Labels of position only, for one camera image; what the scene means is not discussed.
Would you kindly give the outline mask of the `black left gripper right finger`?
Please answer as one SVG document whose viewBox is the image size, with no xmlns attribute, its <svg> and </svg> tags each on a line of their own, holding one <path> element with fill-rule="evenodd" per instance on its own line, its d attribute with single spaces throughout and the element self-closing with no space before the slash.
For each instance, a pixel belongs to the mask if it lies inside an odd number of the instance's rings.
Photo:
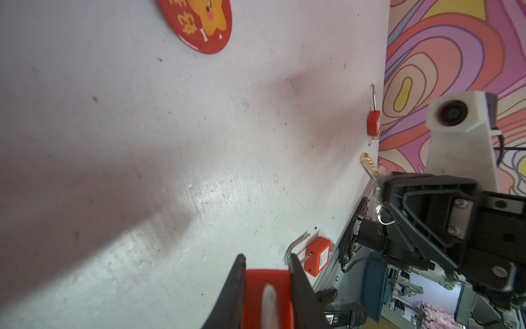
<svg viewBox="0 0 526 329">
<path fill-rule="evenodd" d="M 331 328 L 323 312 L 323 307 L 318 302 L 306 277 L 303 265 L 296 254 L 289 256 L 288 268 L 291 273 L 291 297 L 295 328 Z"/>
</svg>

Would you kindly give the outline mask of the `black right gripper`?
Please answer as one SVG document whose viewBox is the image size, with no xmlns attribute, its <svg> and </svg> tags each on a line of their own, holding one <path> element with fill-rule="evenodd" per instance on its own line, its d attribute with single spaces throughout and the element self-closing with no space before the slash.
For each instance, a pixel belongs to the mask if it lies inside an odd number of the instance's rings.
<svg viewBox="0 0 526 329">
<path fill-rule="evenodd" d="M 482 193 L 468 178 L 396 174 L 381 201 L 424 258 L 480 293 L 525 293 L 525 198 Z"/>
</svg>

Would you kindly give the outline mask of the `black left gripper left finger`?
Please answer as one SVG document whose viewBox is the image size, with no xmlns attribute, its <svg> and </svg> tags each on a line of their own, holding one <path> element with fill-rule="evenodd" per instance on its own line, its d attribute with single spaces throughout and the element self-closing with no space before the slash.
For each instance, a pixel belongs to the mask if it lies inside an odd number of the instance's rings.
<svg viewBox="0 0 526 329">
<path fill-rule="evenodd" d="M 246 257 L 239 254 L 202 329 L 241 327 L 246 271 Z"/>
</svg>

